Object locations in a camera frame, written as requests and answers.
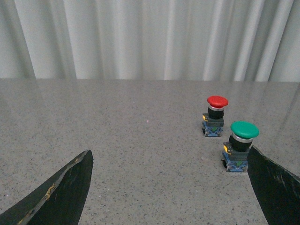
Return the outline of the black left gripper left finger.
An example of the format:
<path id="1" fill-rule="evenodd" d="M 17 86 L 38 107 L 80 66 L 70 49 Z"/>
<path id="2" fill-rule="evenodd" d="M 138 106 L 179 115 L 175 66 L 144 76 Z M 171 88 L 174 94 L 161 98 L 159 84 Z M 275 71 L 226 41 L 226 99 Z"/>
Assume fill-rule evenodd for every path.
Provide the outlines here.
<path id="1" fill-rule="evenodd" d="M 76 225 L 89 192 L 91 150 L 84 151 L 29 195 L 3 212 L 2 225 Z"/>

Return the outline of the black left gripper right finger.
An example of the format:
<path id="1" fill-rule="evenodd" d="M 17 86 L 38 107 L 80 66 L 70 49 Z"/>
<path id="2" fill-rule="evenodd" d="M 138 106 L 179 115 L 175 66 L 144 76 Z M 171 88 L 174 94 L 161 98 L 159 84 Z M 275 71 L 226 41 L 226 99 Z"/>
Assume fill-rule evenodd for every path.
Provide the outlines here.
<path id="1" fill-rule="evenodd" d="M 269 225 L 300 223 L 300 178 L 252 146 L 248 175 Z"/>

